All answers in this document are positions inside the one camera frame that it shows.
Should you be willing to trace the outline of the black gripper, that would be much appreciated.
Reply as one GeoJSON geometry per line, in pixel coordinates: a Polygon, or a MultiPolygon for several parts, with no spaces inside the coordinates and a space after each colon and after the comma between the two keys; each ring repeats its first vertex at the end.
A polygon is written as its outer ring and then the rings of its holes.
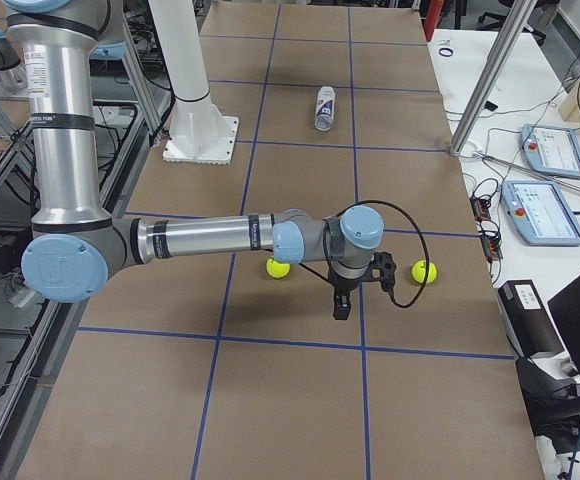
{"type": "Polygon", "coordinates": [[[351,272],[338,272],[330,269],[330,284],[333,286],[333,318],[347,320],[350,315],[350,295],[362,283],[365,271],[363,269],[351,272]]]}

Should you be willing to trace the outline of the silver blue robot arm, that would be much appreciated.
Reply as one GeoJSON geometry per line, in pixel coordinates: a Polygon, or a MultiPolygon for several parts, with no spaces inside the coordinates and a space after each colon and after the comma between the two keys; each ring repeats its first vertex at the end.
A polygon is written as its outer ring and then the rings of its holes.
{"type": "Polygon", "coordinates": [[[380,251],[384,222],[367,206],[315,220],[299,210],[173,223],[116,219],[101,203],[89,60],[123,51],[119,1],[10,1],[9,36],[24,53],[40,208],[21,268],[26,283],[62,303],[98,293],[117,272],[155,259],[268,250],[281,263],[323,261],[333,315],[348,317],[361,283],[395,286],[380,251]]]}

